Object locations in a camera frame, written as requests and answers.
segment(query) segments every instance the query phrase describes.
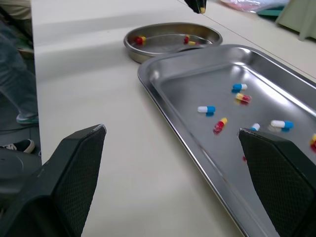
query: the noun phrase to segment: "jeans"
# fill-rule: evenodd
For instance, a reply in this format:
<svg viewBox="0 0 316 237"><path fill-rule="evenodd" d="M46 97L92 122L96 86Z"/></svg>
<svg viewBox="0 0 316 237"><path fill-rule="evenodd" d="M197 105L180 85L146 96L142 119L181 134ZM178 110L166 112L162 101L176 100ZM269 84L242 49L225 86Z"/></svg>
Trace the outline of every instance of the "jeans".
<svg viewBox="0 0 316 237"><path fill-rule="evenodd" d="M38 114L36 81L15 43L15 35L0 20L0 92L18 109L21 117L30 118Z"/></svg>

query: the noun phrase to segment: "table surface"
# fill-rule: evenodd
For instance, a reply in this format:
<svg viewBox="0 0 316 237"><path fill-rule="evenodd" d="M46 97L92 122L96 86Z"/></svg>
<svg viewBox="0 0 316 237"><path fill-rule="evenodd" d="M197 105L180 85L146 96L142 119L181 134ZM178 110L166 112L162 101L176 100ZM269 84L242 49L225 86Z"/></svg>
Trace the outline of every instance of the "table surface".
<svg viewBox="0 0 316 237"><path fill-rule="evenodd" d="M122 40L139 26L193 22L313 81L315 42L216 0L204 15L183 0L32 0L32 12L43 162L77 130L108 130L82 236L242 236L140 84Z"/></svg>

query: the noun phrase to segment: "metal bowl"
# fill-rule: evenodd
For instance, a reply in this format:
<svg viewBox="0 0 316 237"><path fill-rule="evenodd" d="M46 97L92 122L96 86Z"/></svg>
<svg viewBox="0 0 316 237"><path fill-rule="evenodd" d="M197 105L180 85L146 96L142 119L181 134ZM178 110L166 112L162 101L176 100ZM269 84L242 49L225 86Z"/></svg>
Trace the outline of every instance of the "metal bowl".
<svg viewBox="0 0 316 237"><path fill-rule="evenodd" d="M190 36L195 45L184 44L184 37ZM135 38L145 36L142 45L135 42ZM196 48L220 45L222 36L215 30L192 23L165 23L137 28L129 32L124 38L124 45L134 61L142 63L147 59Z"/></svg>

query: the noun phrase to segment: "shoe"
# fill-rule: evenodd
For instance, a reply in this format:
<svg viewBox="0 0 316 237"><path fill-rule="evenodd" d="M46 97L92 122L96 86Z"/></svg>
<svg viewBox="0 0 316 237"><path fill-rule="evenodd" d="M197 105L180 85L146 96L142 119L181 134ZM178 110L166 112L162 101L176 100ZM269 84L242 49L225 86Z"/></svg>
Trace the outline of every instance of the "shoe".
<svg viewBox="0 0 316 237"><path fill-rule="evenodd" d="M35 148L35 143L34 141L30 139L26 139L21 142L0 146L0 148L5 148L8 150L14 150L14 151L19 151L19 152L25 152L25 153L31 153Z"/></svg>
<svg viewBox="0 0 316 237"><path fill-rule="evenodd" d="M33 116L29 118L24 118L21 114L16 117L16 122L19 124L35 124L39 122L39 116Z"/></svg>

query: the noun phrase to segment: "green object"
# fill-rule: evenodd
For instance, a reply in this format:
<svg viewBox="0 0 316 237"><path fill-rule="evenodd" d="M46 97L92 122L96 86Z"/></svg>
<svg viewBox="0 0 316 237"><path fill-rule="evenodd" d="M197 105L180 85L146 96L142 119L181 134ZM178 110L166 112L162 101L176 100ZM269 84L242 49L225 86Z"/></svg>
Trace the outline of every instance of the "green object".
<svg viewBox="0 0 316 237"><path fill-rule="evenodd" d="M275 8L271 8L271 9L258 11L257 14L260 16L280 16L283 9L284 9L283 6L282 7L275 7Z"/></svg>
<svg viewBox="0 0 316 237"><path fill-rule="evenodd" d="M316 0L291 0L276 23L298 31L299 40L316 39Z"/></svg>

